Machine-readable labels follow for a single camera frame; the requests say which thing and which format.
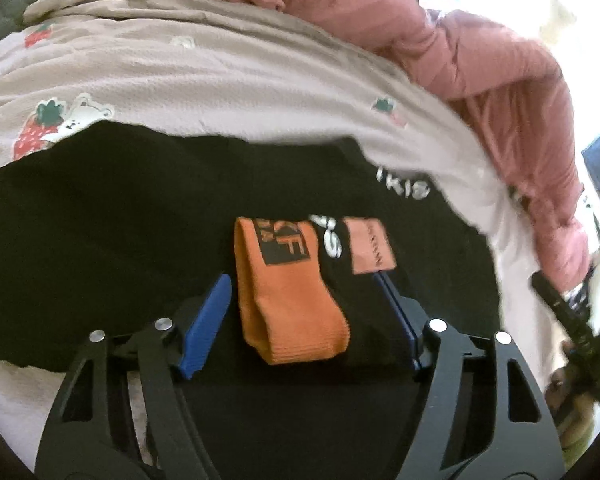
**wrinkled fabric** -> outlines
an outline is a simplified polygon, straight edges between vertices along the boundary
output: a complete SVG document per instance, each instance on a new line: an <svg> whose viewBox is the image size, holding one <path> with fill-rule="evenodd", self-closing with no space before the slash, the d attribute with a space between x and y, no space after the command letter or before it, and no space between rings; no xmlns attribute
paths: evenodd
<svg viewBox="0 0 600 480"><path fill-rule="evenodd" d="M429 14L417 0L228 0L275 9L402 67L452 104L506 184L530 199L542 270L559 290L583 279L587 235L573 110L557 61L538 42L465 12Z"/></svg>

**sock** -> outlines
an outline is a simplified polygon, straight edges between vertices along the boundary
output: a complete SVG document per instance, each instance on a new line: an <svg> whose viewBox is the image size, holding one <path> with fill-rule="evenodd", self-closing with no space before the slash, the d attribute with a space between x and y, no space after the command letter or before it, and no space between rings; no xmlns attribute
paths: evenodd
<svg viewBox="0 0 600 480"><path fill-rule="evenodd" d="M321 279L309 222L238 218L234 248L242 333L268 364L347 349L349 325Z"/></svg>

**ribbed orange fabric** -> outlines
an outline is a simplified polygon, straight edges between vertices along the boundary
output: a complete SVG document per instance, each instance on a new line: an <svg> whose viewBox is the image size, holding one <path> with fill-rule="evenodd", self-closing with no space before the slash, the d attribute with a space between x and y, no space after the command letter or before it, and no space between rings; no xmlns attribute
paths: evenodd
<svg viewBox="0 0 600 480"><path fill-rule="evenodd" d="M349 325L320 276L309 222L238 218L238 305L245 341L269 364L330 359L349 345Z"/></svg>

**pink comforter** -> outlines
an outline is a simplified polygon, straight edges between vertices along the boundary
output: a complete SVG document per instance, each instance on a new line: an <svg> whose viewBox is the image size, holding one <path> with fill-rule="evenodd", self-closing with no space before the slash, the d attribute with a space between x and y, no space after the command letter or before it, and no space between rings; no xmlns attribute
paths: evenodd
<svg viewBox="0 0 600 480"><path fill-rule="evenodd" d="M528 198L536 251L559 290L583 279L587 235L574 218L582 192L573 110L558 63L539 43L417 0L229 0L275 9L392 60L474 129L503 180Z"/></svg>

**strawberry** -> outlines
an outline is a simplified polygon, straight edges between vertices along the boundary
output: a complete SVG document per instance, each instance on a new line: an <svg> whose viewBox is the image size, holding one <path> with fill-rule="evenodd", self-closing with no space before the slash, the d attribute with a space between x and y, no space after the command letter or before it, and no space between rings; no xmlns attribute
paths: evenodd
<svg viewBox="0 0 600 480"><path fill-rule="evenodd" d="M49 36L51 36L51 27L49 25L42 25L24 39L24 48L32 47L37 42L46 40Z"/></svg>
<svg viewBox="0 0 600 480"><path fill-rule="evenodd" d="M36 112L27 119L18 139L13 143L13 160L42 150L45 147L42 137L58 131L58 126L64 120L63 110L64 107L53 99L40 103Z"/></svg>

